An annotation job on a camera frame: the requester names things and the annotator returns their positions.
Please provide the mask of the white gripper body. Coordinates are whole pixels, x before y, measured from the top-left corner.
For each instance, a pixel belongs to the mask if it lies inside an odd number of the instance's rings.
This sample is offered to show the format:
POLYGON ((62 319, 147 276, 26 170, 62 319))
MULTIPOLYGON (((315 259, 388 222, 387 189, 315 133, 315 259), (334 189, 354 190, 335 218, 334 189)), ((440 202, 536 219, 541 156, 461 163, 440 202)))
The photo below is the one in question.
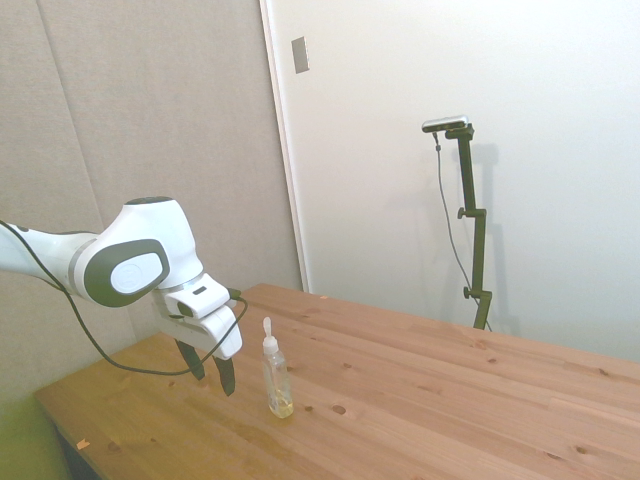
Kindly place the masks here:
POLYGON ((231 359, 243 345, 236 316, 228 305, 223 305, 203 319, 183 314, 172 314, 165 298, 158 292, 152 294, 159 313, 160 330, 187 345, 209 352, 220 359, 231 359))

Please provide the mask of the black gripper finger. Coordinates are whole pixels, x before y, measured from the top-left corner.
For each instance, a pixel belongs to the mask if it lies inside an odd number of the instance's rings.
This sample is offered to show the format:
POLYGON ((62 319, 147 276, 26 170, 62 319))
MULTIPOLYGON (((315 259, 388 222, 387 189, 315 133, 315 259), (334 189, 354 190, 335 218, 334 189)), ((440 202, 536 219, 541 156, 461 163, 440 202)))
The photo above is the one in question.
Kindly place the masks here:
POLYGON ((175 340, 179 352, 191 374, 198 380, 205 378, 205 369, 196 349, 180 340, 175 340))
POLYGON ((219 374, 220 384, 226 396, 231 396, 235 392, 236 379, 233 359, 223 359, 213 356, 219 374))

